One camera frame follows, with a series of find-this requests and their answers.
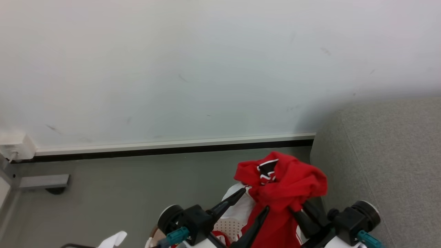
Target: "power outlet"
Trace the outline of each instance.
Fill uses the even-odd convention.
[[[5,158],[11,158],[14,152],[18,155],[14,160],[31,159],[36,147],[26,134],[4,134],[0,136],[0,153]]]

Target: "gray sofa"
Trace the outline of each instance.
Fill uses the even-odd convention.
[[[386,248],[441,247],[441,98],[352,105],[314,140],[311,163],[328,176],[324,207],[375,205]]]

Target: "white power cord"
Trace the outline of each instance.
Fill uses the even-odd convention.
[[[17,158],[17,155],[18,155],[19,153],[18,152],[13,152],[12,153],[12,155],[11,155],[11,158],[9,159],[9,163],[11,163],[15,158]]]

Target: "gray floor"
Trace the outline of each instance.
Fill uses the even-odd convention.
[[[309,162],[311,147],[233,150],[22,165],[25,176],[70,173],[62,195],[23,192],[2,248],[98,246],[120,230],[122,248],[143,248],[161,211],[171,205],[209,208],[235,183],[238,162],[277,150]]]

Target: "black baseboard strip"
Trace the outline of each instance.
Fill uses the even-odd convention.
[[[129,150],[129,151],[114,151],[114,152],[48,155],[48,156],[36,156],[33,159],[27,159],[27,160],[22,160],[20,162],[13,162],[13,163],[22,164],[22,163],[38,163],[38,162],[55,162],[55,161],[81,160],[81,159],[118,158],[118,157],[134,157],[134,156],[174,154],[174,153],[192,153],[192,152],[223,151],[223,150],[245,150],[245,149],[276,148],[276,147],[305,147],[305,146],[312,146],[313,141],[314,141],[313,139],[304,139],[304,140],[274,141],[274,142],[245,143],[245,144],[231,144],[231,145],[177,147],[177,148],[160,148],[160,149]]]

